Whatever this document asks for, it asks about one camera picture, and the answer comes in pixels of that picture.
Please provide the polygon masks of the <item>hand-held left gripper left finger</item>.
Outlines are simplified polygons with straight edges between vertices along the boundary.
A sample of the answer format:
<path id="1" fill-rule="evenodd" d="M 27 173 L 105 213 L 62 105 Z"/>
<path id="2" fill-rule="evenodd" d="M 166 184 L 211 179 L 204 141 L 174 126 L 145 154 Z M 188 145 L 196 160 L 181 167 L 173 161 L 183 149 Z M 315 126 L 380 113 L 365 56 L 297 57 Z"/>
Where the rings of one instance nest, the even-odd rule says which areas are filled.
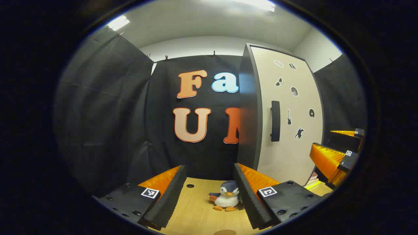
<path id="1" fill-rule="evenodd" d="M 186 180 L 179 165 L 139 184 L 125 183 L 102 197 L 93 198 L 104 208 L 136 226 L 166 228 Z"/>

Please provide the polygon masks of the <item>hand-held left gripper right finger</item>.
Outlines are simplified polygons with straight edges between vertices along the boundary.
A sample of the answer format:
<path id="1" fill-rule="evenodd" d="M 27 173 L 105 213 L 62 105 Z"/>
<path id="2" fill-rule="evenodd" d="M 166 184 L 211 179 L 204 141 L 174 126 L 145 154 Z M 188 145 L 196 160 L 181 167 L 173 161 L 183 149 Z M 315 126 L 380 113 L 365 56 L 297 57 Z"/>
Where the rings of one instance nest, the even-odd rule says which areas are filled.
<path id="1" fill-rule="evenodd" d="M 329 196 L 319 196 L 293 180 L 280 183 L 239 163 L 234 164 L 233 177 L 253 229 L 286 223 Z"/>

